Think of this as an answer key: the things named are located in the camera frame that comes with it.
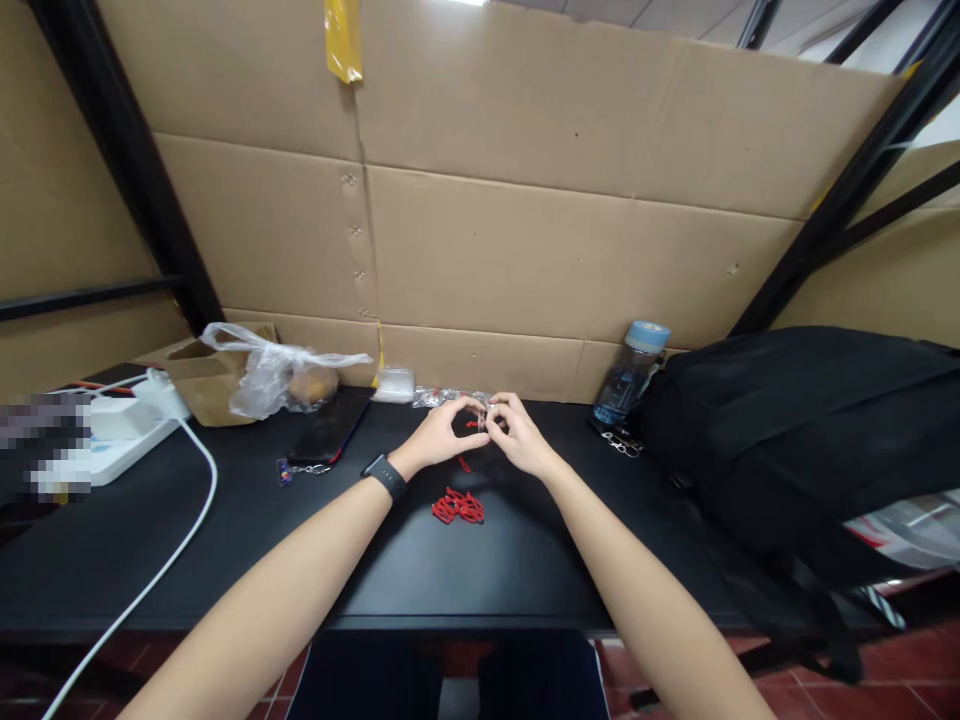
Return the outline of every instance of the person's arm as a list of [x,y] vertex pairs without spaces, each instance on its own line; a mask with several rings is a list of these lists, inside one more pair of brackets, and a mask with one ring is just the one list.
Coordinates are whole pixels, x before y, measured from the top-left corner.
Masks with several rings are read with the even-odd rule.
[[[419,470],[487,444],[453,434],[461,397],[430,411],[389,455],[409,482]],[[313,637],[390,511],[392,500],[366,477],[265,555],[220,598],[120,715],[136,718],[245,718]]]
[[772,719],[696,600],[550,447],[519,398],[491,402],[499,403],[487,415],[491,439],[550,491],[623,644],[667,709],[680,720]]

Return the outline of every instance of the smartwatch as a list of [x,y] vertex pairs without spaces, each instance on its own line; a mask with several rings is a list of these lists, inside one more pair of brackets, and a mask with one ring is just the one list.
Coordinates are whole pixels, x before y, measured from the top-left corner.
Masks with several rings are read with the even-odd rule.
[[375,477],[390,493],[390,497],[396,502],[407,491],[407,483],[403,475],[397,472],[397,469],[387,462],[387,456],[380,454],[376,460],[367,465],[366,469],[360,474],[360,477]]

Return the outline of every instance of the black tabletop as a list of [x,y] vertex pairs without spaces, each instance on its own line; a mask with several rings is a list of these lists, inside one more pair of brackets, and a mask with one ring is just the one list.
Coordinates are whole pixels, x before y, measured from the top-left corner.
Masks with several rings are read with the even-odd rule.
[[[544,437],[679,578],[722,629],[748,630],[697,541],[669,510],[664,473],[616,452],[583,405],[528,403]],[[193,427],[219,466],[196,537],[125,627],[188,630],[260,557],[397,447],[426,410],[372,403],[334,470],[278,486],[276,460],[310,425],[281,411],[233,428]],[[495,446],[424,470],[390,512],[326,622],[342,629],[613,631],[544,487]],[[486,521],[447,526],[431,505],[471,491]],[[105,629],[192,526],[209,487],[206,461],[177,431],[110,485],[40,521],[0,550],[0,632]],[[317,557],[317,563],[323,562]]]

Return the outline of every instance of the person's hand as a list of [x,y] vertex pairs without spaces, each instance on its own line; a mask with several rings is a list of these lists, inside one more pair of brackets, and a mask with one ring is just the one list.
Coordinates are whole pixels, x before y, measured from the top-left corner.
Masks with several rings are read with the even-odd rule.
[[410,482],[410,478],[428,465],[436,465],[490,442],[487,433],[475,433],[462,438],[453,434],[454,417],[467,407],[483,417],[483,403],[476,398],[461,395],[457,400],[448,400],[431,410],[413,435],[390,453],[387,460],[403,475],[404,480]]
[[[510,462],[544,481],[566,465],[550,443],[543,439],[515,393],[497,393],[490,398],[490,404],[487,433]],[[500,429],[497,418],[507,421],[508,432]]]

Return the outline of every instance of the smartphone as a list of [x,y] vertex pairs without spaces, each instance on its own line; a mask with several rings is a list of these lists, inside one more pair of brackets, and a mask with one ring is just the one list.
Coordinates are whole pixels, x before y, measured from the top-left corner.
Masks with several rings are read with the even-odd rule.
[[316,420],[294,444],[287,459],[292,465],[333,465],[370,404],[372,388],[338,392],[318,411]]

